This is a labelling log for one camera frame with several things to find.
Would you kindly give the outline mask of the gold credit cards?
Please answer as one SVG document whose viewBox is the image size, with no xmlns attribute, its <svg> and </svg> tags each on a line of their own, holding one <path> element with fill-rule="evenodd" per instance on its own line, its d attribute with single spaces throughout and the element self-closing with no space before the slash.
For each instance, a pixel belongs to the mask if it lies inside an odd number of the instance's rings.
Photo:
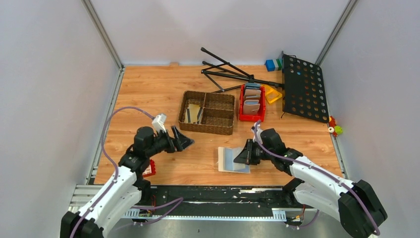
<svg viewBox="0 0 420 238">
<path fill-rule="evenodd" d="M 184 113 L 184 122 L 200 124 L 203 115 L 203 109 L 204 108 L 200 105 L 189 104 Z"/>
</svg>

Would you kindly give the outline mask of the brown wicker divided basket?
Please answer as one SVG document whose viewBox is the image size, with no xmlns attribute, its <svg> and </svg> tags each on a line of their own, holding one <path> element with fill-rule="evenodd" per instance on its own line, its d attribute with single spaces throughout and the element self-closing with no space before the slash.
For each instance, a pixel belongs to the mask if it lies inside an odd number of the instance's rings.
<svg viewBox="0 0 420 238">
<path fill-rule="evenodd" d="M 203 107 L 200 124 L 185 123 L 184 113 L 189 104 Z M 181 130 L 231 135 L 235 115 L 235 96 L 199 91 L 185 91 L 178 116 Z"/>
</svg>

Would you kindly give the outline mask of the white card holder wallet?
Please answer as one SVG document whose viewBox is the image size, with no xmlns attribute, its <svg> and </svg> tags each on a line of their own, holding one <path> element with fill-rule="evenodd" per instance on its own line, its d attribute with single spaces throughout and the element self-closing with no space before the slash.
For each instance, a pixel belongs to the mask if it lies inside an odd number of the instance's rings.
<svg viewBox="0 0 420 238">
<path fill-rule="evenodd" d="M 242 148 L 218 147 L 218 171 L 227 173 L 249 174 L 250 166 L 235 163 L 234 159 L 240 154 Z"/>
</svg>

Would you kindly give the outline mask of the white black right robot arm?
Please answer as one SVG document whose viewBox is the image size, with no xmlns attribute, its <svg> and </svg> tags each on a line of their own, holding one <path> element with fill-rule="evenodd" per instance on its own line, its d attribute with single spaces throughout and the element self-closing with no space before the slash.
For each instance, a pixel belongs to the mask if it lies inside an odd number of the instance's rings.
<svg viewBox="0 0 420 238">
<path fill-rule="evenodd" d="M 364 181 L 353 182 L 316 165 L 301 152 L 286 147 L 275 129 L 252 127 L 254 138 L 244 147 L 228 149 L 230 165 L 235 172 L 250 165 L 271 161 L 275 168 L 293 177 L 285 185 L 284 203 L 311 206 L 340 222 L 353 238 L 377 235 L 378 227 L 388 215 L 372 186 Z"/>
</svg>

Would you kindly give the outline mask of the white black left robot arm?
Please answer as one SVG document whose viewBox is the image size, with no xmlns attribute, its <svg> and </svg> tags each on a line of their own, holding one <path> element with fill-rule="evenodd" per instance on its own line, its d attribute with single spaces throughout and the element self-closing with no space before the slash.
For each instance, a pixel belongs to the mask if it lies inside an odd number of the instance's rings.
<svg viewBox="0 0 420 238">
<path fill-rule="evenodd" d="M 139 128 L 106 184 L 77 212 L 68 211 L 62 217 L 59 236 L 105 238 L 131 207 L 148 204 L 151 183 L 144 179 L 143 172 L 150 158 L 161 152 L 181 152 L 194 143 L 177 127 L 171 129 L 173 136 L 165 130 L 155 132 L 149 126 Z"/>
</svg>

